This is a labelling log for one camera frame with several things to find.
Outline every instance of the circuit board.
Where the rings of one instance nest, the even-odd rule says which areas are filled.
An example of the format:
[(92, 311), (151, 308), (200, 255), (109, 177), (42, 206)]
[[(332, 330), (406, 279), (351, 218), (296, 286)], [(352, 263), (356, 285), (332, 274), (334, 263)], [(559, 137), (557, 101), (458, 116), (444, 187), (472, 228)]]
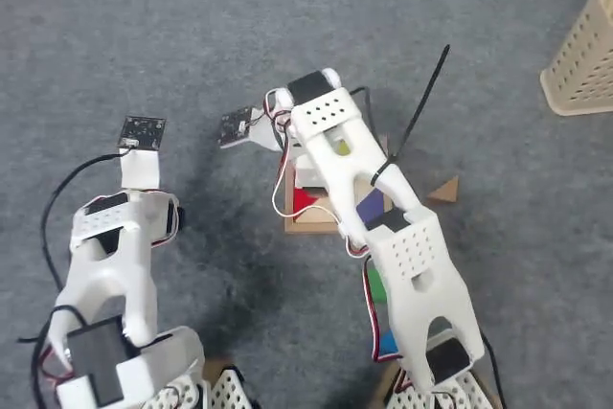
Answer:
[(217, 143), (221, 148), (230, 148), (249, 140), (253, 107), (247, 106), (221, 117)]
[(127, 116), (117, 147), (159, 150), (165, 126), (166, 119)]

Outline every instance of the green block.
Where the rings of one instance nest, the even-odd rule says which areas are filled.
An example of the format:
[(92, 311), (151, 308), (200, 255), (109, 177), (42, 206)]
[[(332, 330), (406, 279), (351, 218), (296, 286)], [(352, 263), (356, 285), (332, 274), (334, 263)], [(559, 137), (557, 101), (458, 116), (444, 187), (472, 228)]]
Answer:
[(387, 303), (387, 294), (385, 294), (383, 282), (381, 281), (381, 277), (379, 277), (379, 272), (377, 272), (375, 268), (368, 269), (368, 282), (371, 286), (373, 302), (376, 304)]

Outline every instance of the beige perforated tower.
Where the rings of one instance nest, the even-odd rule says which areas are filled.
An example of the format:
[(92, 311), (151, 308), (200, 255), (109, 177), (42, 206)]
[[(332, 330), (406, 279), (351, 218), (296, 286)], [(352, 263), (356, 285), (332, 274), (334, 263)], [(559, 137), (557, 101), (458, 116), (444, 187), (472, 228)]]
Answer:
[(613, 110), (613, 0), (588, 0), (551, 65), (540, 76), (559, 115)]

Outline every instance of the white robotic arm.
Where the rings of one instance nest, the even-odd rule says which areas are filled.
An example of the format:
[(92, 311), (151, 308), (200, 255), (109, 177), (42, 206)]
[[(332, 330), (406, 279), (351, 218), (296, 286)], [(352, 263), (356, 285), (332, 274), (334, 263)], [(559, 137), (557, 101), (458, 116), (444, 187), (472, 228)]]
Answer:
[[(301, 155), (307, 157), (320, 187), (328, 191), (340, 221), (339, 233), (354, 246), (370, 250), (387, 293), (399, 361), (413, 384), (430, 391), (470, 369), (483, 356), (484, 346), (437, 215), (420, 203), (396, 165), (381, 168), (388, 159), (336, 73), (327, 69), (310, 74), (274, 94), (276, 104), (270, 114), (273, 119), (277, 116), (277, 128), (286, 127), (287, 155), (297, 165)], [(337, 153), (339, 139), (349, 154)], [(295, 144), (301, 151), (292, 154)], [(358, 176), (373, 179), (395, 208), (364, 223), (354, 200)], [(439, 317), (451, 324), (451, 330), (429, 337), (430, 325)]]
[[(73, 219), (71, 264), (56, 306), (75, 308), (86, 324), (73, 311), (52, 316), (48, 340), (74, 373), (57, 387), (57, 397), (64, 409), (144, 407), (179, 381), (181, 405), (176, 407), (206, 408), (210, 386), (202, 380), (204, 352), (197, 334), (185, 327), (157, 331), (151, 249), (178, 232), (179, 203), (157, 190), (157, 148), (142, 147), (154, 144), (144, 136), (163, 121), (128, 120), (140, 127), (125, 129), (121, 140), (123, 185), (129, 189), (95, 198)], [(143, 131), (150, 123), (152, 131)], [(94, 323), (104, 303), (115, 297), (125, 297), (124, 314)]]

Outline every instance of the gray carpet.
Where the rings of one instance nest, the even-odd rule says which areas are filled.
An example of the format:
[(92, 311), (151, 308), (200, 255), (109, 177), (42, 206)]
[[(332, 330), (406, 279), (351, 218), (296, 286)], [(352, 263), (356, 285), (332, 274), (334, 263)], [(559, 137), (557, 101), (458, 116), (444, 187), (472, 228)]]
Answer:
[[(278, 156), (219, 151), (224, 112), (313, 69), (374, 89), (398, 134), (438, 54), (439, 85), (401, 160), (439, 212), (497, 350), (512, 408), (613, 398), (613, 115), (562, 119), (538, 72), (585, 0), (0, 0), (0, 398), (33, 407), (30, 347), (55, 299), (37, 226), (76, 164), (114, 150), (126, 113), (168, 117), (163, 184), (189, 228), (154, 255), (160, 329), (232, 355), (264, 408), (363, 407), (380, 368), (359, 280), (336, 236), (286, 236)], [(117, 164), (70, 186), (50, 225), (66, 270), (72, 213), (119, 187)]]

